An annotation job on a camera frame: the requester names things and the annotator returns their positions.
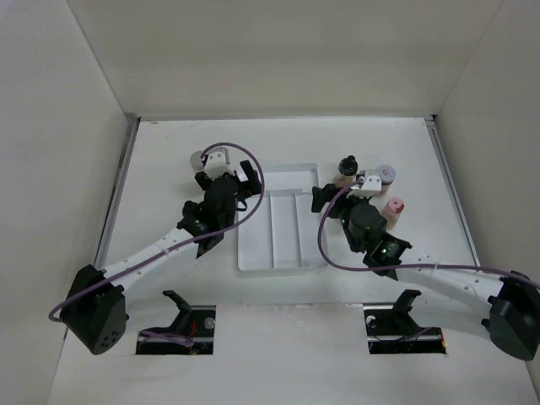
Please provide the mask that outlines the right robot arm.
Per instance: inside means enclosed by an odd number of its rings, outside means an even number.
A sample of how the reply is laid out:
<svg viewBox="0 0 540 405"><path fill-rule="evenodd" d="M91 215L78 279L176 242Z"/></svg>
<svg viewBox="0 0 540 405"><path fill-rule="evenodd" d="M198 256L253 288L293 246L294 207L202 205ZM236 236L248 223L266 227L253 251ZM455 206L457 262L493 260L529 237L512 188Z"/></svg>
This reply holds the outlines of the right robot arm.
<svg viewBox="0 0 540 405"><path fill-rule="evenodd" d="M539 284L527 275L497 268L427 262L402 262L411 244L389 233L386 220L359 187L313 186L311 210L336 219L348 247L363 256L360 272L414 284L443 296L443 301L414 301L418 289L406 290L388 311L391 324L408 334L422 320L490 341L509 356L531 361L539 349Z"/></svg>

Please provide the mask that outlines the silver-lid white bead jar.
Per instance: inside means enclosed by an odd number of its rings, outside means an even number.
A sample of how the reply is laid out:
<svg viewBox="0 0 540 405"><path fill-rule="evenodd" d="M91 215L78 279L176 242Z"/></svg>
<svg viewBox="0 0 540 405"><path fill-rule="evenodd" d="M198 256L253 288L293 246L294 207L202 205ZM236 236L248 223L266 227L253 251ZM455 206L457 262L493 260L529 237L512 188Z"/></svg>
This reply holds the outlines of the silver-lid white bead jar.
<svg viewBox="0 0 540 405"><path fill-rule="evenodd" d="M208 156L202 151L196 151L190 156L190 164L196 172L204 171L207 159Z"/></svg>

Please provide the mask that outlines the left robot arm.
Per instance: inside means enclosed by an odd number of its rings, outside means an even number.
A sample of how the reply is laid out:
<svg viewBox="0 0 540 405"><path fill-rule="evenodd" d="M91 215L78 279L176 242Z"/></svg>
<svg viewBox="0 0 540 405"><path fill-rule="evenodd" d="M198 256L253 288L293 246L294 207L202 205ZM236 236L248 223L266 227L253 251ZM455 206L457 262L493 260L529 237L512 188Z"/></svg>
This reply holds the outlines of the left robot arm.
<svg viewBox="0 0 540 405"><path fill-rule="evenodd" d="M191 346L192 339L181 336L189 327L190 307L175 291L163 293L176 307L162 313L161 327L142 327L128 307L128 295L157 276L169 260L191 264L211 251L226 234L244 224L236 218L239 212L247 218L256 212L247 200L263 197L262 167L256 159L249 159L241 161L240 168L244 179L236 171L214 180L204 172L197 173L195 178L204 191L201 202L185 202L177 225L138 253L103 269L89 264L78 270L66 299L50 312L50 319L64 324L93 355L113 348L130 329L146 338Z"/></svg>

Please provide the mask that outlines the black pump-top clear bottle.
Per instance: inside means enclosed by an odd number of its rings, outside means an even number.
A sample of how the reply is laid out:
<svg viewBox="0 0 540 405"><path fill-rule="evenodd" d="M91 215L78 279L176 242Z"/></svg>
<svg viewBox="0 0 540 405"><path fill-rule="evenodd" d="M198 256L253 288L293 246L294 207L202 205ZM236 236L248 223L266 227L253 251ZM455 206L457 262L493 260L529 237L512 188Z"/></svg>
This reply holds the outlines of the black pump-top clear bottle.
<svg viewBox="0 0 540 405"><path fill-rule="evenodd" d="M337 167L334 184L338 187L345 187L353 183L356 180L358 168L358 162L353 155L341 159Z"/></svg>

